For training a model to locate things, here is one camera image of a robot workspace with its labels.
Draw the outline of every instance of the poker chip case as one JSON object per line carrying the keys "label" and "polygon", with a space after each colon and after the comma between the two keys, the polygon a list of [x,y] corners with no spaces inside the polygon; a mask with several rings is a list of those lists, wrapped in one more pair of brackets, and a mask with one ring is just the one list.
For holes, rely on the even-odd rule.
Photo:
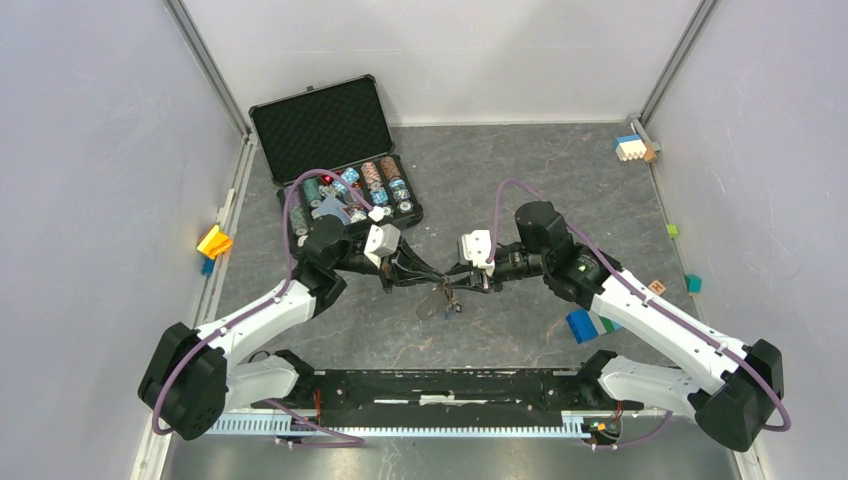
{"label": "poker chip case", "polygon": [[[285,200],[285,188],[303,172],[324,168],[342,175],[347,169],[353,169],[358,174],[357,181],[365,200],[372,204],[375,198],[377,201],[383,200],[385,206],[389,207],[387,211],[392,212],[381,223],[391,223],[403,230],[424,218],[424,208],[418,203],[403,162],[399,155],[393,153],[394,140],[386,123],[373,76],[365,75],[322,88],[308,87],[305,92],[297,95],[251,107],[249,113],[265,151],[274,183],[280,187],[277,197],[281,207]],[[393,159],[396,166],[396,170],[389,169],[390,173],[393,176],[399,175],[402,182],[398,182],[397,177],[389,178],[382,168],[381,162],[386,157]],[[384,194],[372,196],[376,192],[366,184],[362,172],[362,165],[366,162],[373,162],[378,167]],[[374,180],[373,169],[369,170]],[[328,192],[328,182],[320,177],[315,178],[321,191]],[[293,214],[298,217],[300,229],[297,233],[300,235],[296,234],[293,226],[296,223],[294,216],[290,217],[288,232],[289,245],[295,253],[299,250],[298,239],[303,236],[303,229],[306,229],[307,235],[311,229],[313,210],[318,210],[307,201],[303,184],[296,193],[300,200],[298,208],[303,209],[301,213]],[[314,193],[310,193],[314,204]],[[351,195],[343,193],[339,193],[338,200],[346,204]],[[322,208],[321,212],[331,208],[334,202],[328,201],[327,204],[330,207]],[[344,210],[353,211],[356,218],[361,218],[356,209],[356,205],[346,204]],[[346,229],[355,238],[364,238],[370,224],[370,221],[355,221],[347,224]]]}

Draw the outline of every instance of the metal corner post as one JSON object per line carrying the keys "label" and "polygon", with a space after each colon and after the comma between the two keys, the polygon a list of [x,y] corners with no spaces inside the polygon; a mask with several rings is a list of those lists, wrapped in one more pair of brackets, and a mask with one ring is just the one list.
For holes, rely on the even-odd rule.
{"label": "metal corner post", "polygon": [[215,93],[218,95],[218,98],[221,99],[221,104],[224,106],[227,116],[230,117],[230,121],[233,122],[233,126],[235,126],[242,135],[249,135],[250,125],[247,123],[244,116],[242,116],[241,110],[239,110],[238,104],[236,103],[232,92],[230,92],[229,87],[227,87],[227,83],[224,81],[224,77],[218,70],[217,65],[215,65],[215,61],[212,59],[209,49],[206,48],[206,44],[203,42],[203,37],[200,36],[200,32],[197,30],[197,26],[191,19],[191,15],[188,13],[185,3],[183,3],[182,0],[164,0],[164,2],[168,11],[171,12],[171,15],[174,17],[177,27],[179,27],[183,37],[185,37],[186,43],[188,43],[194,57],[197,59],[197,63],[200,65],[201,70],[203,70],[203,73],[206,75],[206,78],[209,80],[212,88],[215,89]]}
{"label": "metal corner post", "polygon": [[698,4],[698,7],[695,9],[695,13],[689,20],[689,24],[686,25],[686,29],[683,31],[683,35],[677,42],[677,46],[674,47],[671,58],[668,59],[668,63],[666,63],[663,68],[660,78],[657,80],[656,85],[654,85],[654,89],[648,96],[645,106],[642,107],[640,118],[643,125],[650,123],[657,111],[657,106],[660,101],[662,101],[666,91],[668,91],[674,77],[677,76],[680,66],[689,55],[692,45],[695,43],[698,35],[700,35],[701,30],[710,18],[710,15],[713,13],[718,2],[719,0],[701,0]]}

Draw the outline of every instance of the open black case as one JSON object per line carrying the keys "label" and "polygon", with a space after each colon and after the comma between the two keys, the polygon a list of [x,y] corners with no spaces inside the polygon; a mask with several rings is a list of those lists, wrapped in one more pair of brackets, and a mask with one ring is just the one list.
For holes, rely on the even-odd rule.
{"label": "open black case", "polygon": [[[401,158],[392,153],[395,143],[386,123],[373,76],[365,75],[318,89],[309,87],[306,92],[252,107],[250,117],[268,159],[274,183],[283,187],[277,192],[281,207],[285,201],[284,187],[291,185],[303,172],[324,168],[341,175],[350,167],[356,170],[362,181],[364,175],[361,166],[372,161],[378,166],[382,185],[388,192],[388,206],[392,211],[392,215],[381,223],[391,223],[403,230],[424,218],[424,208],[418,203]],[[409,192],[407,200],[412,202],[410,211],[401,212],[400,201],[393,196],[389,189],[389,178],[380,168],[380,160],[387,156],[394,159],[405,181]],[[326,185],[322,178],[318,178],[318,183]],[[362,181],[360,185],[362,195],[373,204],[372,192],[364,183]],[[312,208],[307,202],[302,184],[297,194],[307,213],[307,228],[311,231],[314,221]],[[350,223],[346,228],[354,237],[364,237],[370,223],[359,221]],[[288,234],[291,249],[296,252],[299,250],[298,235],[295,235],[291,222]]]}

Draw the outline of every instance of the yellow block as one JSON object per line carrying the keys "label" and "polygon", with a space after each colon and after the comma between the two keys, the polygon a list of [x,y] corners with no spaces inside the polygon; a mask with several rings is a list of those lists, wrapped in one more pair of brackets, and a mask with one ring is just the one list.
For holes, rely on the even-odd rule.
{"label": "yellow block", "polygon": [[215,260],[218,255],[226,252],[232,246],[233,241],[216,224],[200,239],[200,243],[197,245],[197,251]]}

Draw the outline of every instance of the gray floor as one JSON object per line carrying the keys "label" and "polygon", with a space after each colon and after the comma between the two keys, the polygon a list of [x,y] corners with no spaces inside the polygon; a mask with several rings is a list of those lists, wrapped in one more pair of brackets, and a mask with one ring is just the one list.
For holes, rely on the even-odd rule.
{"label": "gray floor", "polygon": [[[424,221],[404,236],[431,265],[456,261],[462,233],[491,228],[494,190],[506,178],[534,185],[607,253],[646,284],[694,313],[683,271],[648,166],[618,160],[612,142],[624,125],[418,127],[393,131],[397,153],[425,208]],[[253,165],[226,273],[218,317],[274,287],[285,272],[280,206],[260,151]],[[504,195],[502,243],[517,240],[515,209],[530,197]],[[289,348],[316,368],[447,368],[578,366],[597,349],[637,361],[668,360],[630,332],[577,345],[565,315],[577,308],[556,298],[541,279],[483,296],[460,292],[464,311],[451,320],[416,317],[428,289],[386,295],[374,277],[342,274],[348,288],[335,306],[292,328],[265,348]]]}
{"label": "gray floor", "polygon": [[[656,418],[624,420],[624,439]],[[267,437],[203,436],[172,444],[162,478],[205,479],[627,479],[732,480],[732,453],[686,420],[649,443],[596,452],[570,439],[368,438],[362,449],[297,450]]]}
{"label": "gray floor", "polygon": [[[530,182],[645,283],[659,279],[665,298],[694,313],[668,239],[649,169],[612,151],[621,125],[404,128],[398,153],[424,221],[404,232],[432,265],[455,262],[460,234],[490,228],[494,189],[505,178]],[[218,316],[264,294],[284,275],[280,207],[261,152],[251,172]],[[517,239],[512,214],[529,198],[509,190],[500,241]],[[460,293],[464,312],[421,321],[424,286],[385,295],[376,278],[343,274],[348,290],[318,318],[267,349],[289,348],[317,368],[578,366],[599,348],[666,363],[627,331],[578,346],[564,317],[576,307],[541,280],[498,295]],[[656,418],[626,419],[636,438]],[[370,438],[357,450],[290,452],[265,437],[204,436],[174,442],[164,478],[738,478],[732,455],[695,425],[676,420],[651,442],[593,454],[580,442],[551,439]]]}

